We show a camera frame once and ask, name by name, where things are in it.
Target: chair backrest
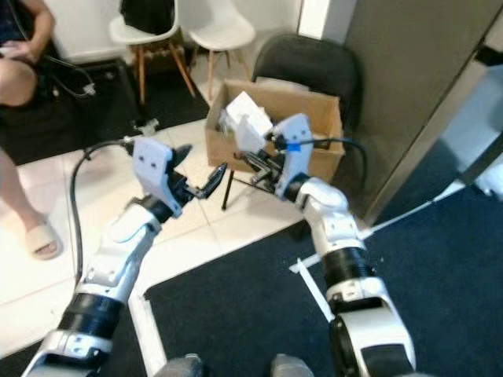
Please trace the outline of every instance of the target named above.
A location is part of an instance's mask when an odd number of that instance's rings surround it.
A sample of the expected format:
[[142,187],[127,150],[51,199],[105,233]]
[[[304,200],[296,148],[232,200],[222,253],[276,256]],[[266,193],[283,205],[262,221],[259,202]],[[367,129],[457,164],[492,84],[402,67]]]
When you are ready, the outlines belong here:
[[180,26],[201,29],[240,16],[231,0],[177,0]]
[[310,90],[340,98],[345,130],[358,124],[362,81],[353,54],[330,41],[302,35],[278,35],[259,53],[252,81],[258,77],[279,79],[307,86]]

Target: black office chair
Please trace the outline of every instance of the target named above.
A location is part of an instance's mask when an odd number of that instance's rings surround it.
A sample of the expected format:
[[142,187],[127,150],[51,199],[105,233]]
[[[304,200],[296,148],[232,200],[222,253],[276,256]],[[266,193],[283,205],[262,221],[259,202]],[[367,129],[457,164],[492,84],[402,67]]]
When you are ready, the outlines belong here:
[[[256,82],[259,77],[295,82],[313,92],[339,97],[345,136],[351,136],[358,125],[362,80],[353,53],[338,43],[294,34],[275,36],[261,49],[255,63],[251,80]],[[223,210],[233,179],[231,170]]]

